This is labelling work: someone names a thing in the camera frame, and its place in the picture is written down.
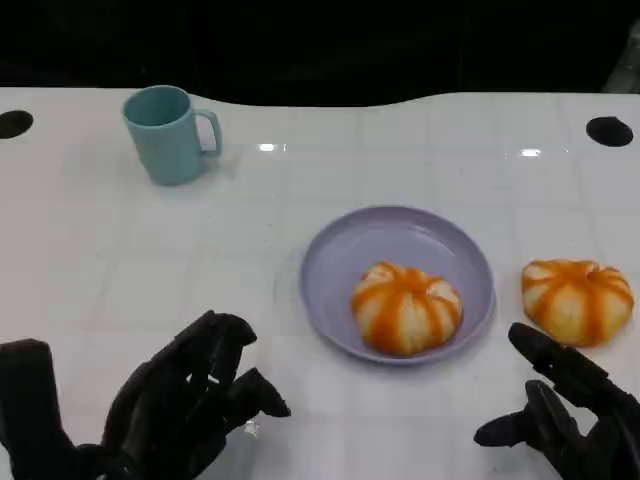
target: mug handle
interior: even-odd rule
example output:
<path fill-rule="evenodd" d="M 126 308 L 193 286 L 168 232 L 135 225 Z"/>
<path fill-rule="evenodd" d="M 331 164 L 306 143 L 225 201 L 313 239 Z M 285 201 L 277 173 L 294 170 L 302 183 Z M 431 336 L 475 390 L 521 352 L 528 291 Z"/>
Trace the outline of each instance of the mug handle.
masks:
<path fill-rule="evenodd" d="M 218 117 L 215 113 L 210 110 L 203 110 L 196 108 L 193 110 L 193 113 L 196 115 L 200 115 L 201 117 L 206 118 L 211 123 L 211 128 L 213 128 L 213 134 L 216 137 L 216 148 L 215 150 L 207 151 L 206 153 L 218 156 L 222 153 L 222 129 L 220 128 L 220 122 L 218 122 Z"/>

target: plate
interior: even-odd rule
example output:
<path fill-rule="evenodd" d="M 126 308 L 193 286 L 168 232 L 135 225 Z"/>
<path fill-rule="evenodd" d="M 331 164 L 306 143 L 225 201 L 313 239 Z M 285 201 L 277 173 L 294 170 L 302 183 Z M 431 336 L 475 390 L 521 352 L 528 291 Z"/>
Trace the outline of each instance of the plate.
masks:
<path fill-rule="evenodd" d="M 350 299 L 362 274 L 379 261 L 442 276 L 460 293 L 462 322 L 440 347 L 393 357 L 364 343 Z M 300 293 L 309 320 L 343 350 L 366 360 L 414 365 L 439 360 L 483 334 L 495 305 L 491 268 L 476 243 L 453 223 L 407 207 L 370 207 L 334 221 L 311 242 L 302 260 Z"/>

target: plate rim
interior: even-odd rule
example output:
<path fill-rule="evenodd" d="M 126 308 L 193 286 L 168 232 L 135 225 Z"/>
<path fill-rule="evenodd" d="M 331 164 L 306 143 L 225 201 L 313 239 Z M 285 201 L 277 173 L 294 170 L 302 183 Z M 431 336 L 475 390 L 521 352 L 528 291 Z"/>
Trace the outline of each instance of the plate rim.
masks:
<path fill-rule="evenodd" d="M 367 353 L 367 352 L 363 352 L 363 351 L 357 350 L 357 349 L 355 349 L 355 348 L 353 348 L 353 347 L 351 347 L 349 345 L 346 345 L 345 343 L 343 343 L 342 341 L 338 340 L 334 336 L 329 335 L 321 327 L 323 322 L 319 321 L 319 319 L 317 318 L 317 315 L 314 313 L 313 309 L 311 308 L 308 296 L 307 296 L 307 294 L 305 294 L 306 289 L 304 288 L 305 272 L 308 270 L 309 263 L 310 263 L 310 252 L 313 250 L 313 247 L 320 242 L 320 238 L 323 237 L 324 234 L 328 230 L 330 230 L 331 228 L 335 227 L 335 225 L 337 225 L 340 222 L 343 222 L 343 221 L 347 220 L 348 218 L 350 218 L 352 216 L 361 215 L 363 213 L 366 213 L 366 212 L 369 212 L 369 211 L 372 211 L 372 210 L 404 210 L 404 211 L 410 212 L 412 214 L 428 215 L 428 216 L 431 216 L 431 217 L 435 217 L 438 220 L 440 220 L 440 221 L 444 222 L 445 224 L 447 224 L 449 228 L 452 228 L 453 230 L 457 230 L 459 233 L 464 235 L 464 237 L 466 237 L 467 240 L 469 242 L 471 242 L 473 247 L 480 254 L 480 258 L 481 258 L 482 262 L 484 263 L 484 266 L 486 267 L 487 272 L 489 274 L 489 280 L 490 280 L 489 304 L 487 306 L 487 310 L 486 310 L 484 316 L 482 317 L 482 319 L 478 322 L 478 324 L 476 326 L 474 326 L 469 331 L 469 333 L 466 336 L 461 338 L 458 343 L 455 343 L 455 344 L 452 343 L 449 346 L 449 348 L 447 348 L 447 349 L 436 350 L 436 351 L 433 351 L 433 352 L 429 352 L 427 354 L 413 356 L 413 357 L 406 357 L 405 358 L 405 357 L 394 357 L 394 356 L 391 356 L 391 355 L 385 356 L 383 353 L 380 353 L 379 355 L 374 355 L 374 354 L 371 354 L 371 353 Z M 437 362 L 437 361 L 443 360 L 444 358 L 449 357 L 450 355 L 453 355 L 453 354 L 457 353 L 461 349 L 466 348 L 469 345 L 469 343 L 471 343 L 473 340 L 483 336 L 483 335 L 478 335 L 478 333 L 482 333 L 480 331 L 483 328 L 486 328 L 488 330 L 488 327 L 491 325 L 491 321 L 493 320 L 493 314 L 495 312 L 496 303 L 497 303 L 496 290 L 495 290 L 495 281 L 494 281 L 494 278 L 493 278 L 493 270 L 491 269 L 491 264 L 489 263 L 489 261 L 487 260 L 486 255 L 484 254 L 484 252 L 482 251 L 480 246 L 476 243 L 476 241 L 473 239 L 473 237 L 471 237 L 466 231 L 464 231 L 464 229 L 462 229 L 461 227 L 459 227 L 458 225 L 453 223 L 451 220 L 448 220 L 448 219 L 446 219 L 446 218 L 444 218 L 444 217 L 442 217 L 442 216 L 440 216 L 440 215 L 438 215 L 436 213 L 430 212 L 428 210 L 420 209 L 420 208 L 407 207 L 407 206 L 403 206 L 403 205 L 375 205 L 375 206 L 369 206 L 369 207 L 364 207 L 364 208 L 358 208 L 356 210 L 353 210 L 351 212 L 345 213 L 344 215 L 341 215 L 338 218 L 330 221 L 327 225 L 325 225 L 323 228 L 321 228 L 313 236 L 313 239 L 308 243 L 307 248 L 305 249 L 305 252 L 304 252 L 304 256 L 302 258 L 302 262 L 300 263 L 300 268 L 298 269 L 298 282 L 297 282 L 297 284 L 298 284 L 298 293 L 302 297 L 302 302 L 304 304 L 305 312 L 306 312 L 307 317 L 308 317 L 307 321 L 309 323 L 311 323 L 312 327 L 314 328 L 314 330 L 316 332 L 321 334 L 325 338 L 325 340 L 328 340 L 334 346 L 339 347 L 344 352 L 346 352 L 346 353 L 348 353 L 348 354 L 350 354 L 352 356 L 355 356 L 357 358 L 364 359 L 364 360 L 367 360 L 367 361 L 370 361 L 370 362 L 383 364 L 383 365 L 413 366 L 413 365 L 420 365 L 420 364 L 426 364 L 426 363 L 433 363 L 433 362 Z"/>

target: table hole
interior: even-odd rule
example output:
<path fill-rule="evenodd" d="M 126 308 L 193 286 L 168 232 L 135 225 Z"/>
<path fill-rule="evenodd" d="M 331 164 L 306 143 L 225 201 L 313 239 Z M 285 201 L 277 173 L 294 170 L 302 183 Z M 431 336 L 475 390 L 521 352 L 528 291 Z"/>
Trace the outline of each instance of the table hole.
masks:
<path fill-rule="evenodd" d="M 0 114 L 0 139 L 22 135 L 33 125 L 33 115 L 24 110 L 13 110 Z"/>
<path fill-rule="evenodd" d="M 587 135 L 600 145 L 624 147 L 633 140 L 633 131 L 617 117 L 597 117 L 587 123 Z"/>

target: teal mug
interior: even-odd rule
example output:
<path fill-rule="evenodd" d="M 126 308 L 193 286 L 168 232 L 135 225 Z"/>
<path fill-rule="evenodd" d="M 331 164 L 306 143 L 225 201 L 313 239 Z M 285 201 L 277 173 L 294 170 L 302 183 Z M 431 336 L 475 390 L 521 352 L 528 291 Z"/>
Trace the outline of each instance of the teal mug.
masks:
<path fill-rule="evenodd" d="M 216 157 L 222 152 L 218 117 L 208 110 L 194 109 L 189 94 L 181 88 L 157 85 L 139 90 L 125 102 L 122 114 L 142 165 L 160 185 L 193 180 L 205 169 L 205 155 Z M 211 122 L 215 150 L 202 150 L 196 115 Z"/>

